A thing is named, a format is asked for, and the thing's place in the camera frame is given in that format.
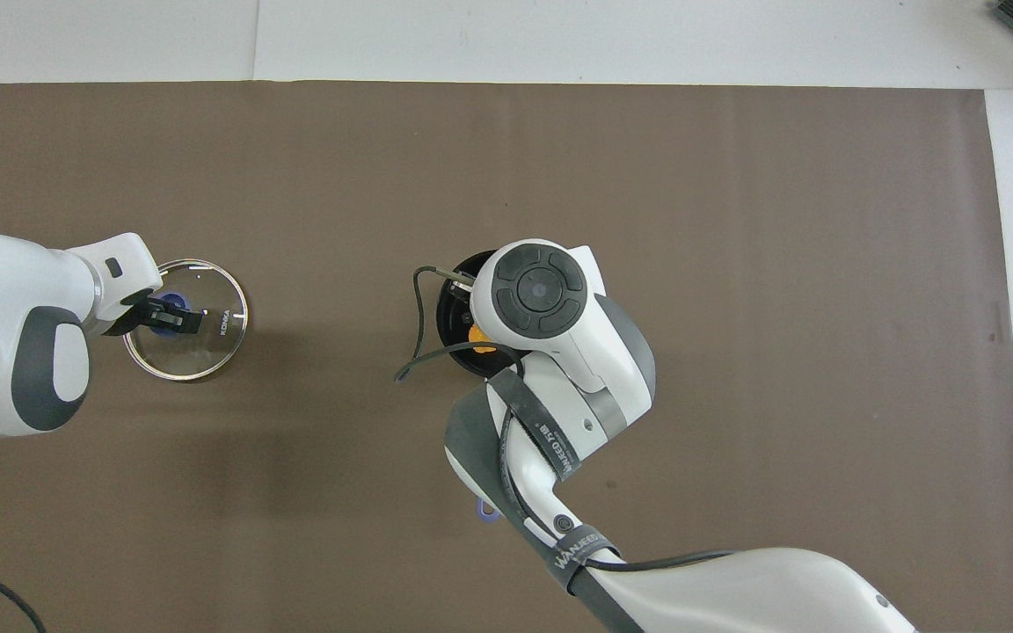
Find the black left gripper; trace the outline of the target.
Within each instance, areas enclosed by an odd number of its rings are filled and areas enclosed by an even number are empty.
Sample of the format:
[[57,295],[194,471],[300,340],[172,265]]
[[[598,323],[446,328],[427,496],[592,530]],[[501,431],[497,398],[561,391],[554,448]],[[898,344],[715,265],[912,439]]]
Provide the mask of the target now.
[[161,321],[157,319],[157,314],[162,314],[162,337],[164,338],[196,335],[200,331],[204,312],[177,308],[176,304],[152,297],[151,293],[151,288],[145,288],[125,297],[123,303],[128,306],[128,311],[120,319],[113,321],[112,325],[105,331],[105,336],[121,337],[136,327],[144,325],[145,327],[160,328]]

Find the brown table mat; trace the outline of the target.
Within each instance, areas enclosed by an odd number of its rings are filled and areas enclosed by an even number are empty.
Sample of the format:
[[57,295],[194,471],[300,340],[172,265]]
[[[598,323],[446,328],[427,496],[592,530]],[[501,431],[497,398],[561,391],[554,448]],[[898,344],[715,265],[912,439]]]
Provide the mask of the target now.
[[658,399],[559,486],[625,556],[804,548],[917,628],[1013,629],[1013,332],[982,93],[0,85],[0,232],[124,231],[237,276],[208,380],[92,349],[0,441],[0,580],[53,633],[598,633],[443,449],[478,385],[391,380],[411,275],[587,244]]

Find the glass lid with blue knob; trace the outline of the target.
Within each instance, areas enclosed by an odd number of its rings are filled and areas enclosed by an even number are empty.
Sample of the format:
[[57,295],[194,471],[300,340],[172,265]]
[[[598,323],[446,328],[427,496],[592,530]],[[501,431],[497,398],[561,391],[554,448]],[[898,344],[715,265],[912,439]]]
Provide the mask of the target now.
[[240,348],[248,328],[248,300],[236,278],[208,261],[186,258],[158,267],[164,284],[152,294],[204,316],[196,335],[162,337],[160,328],[136,327],[123,336],[130,357],[155,377],[191,382],[208,377]]

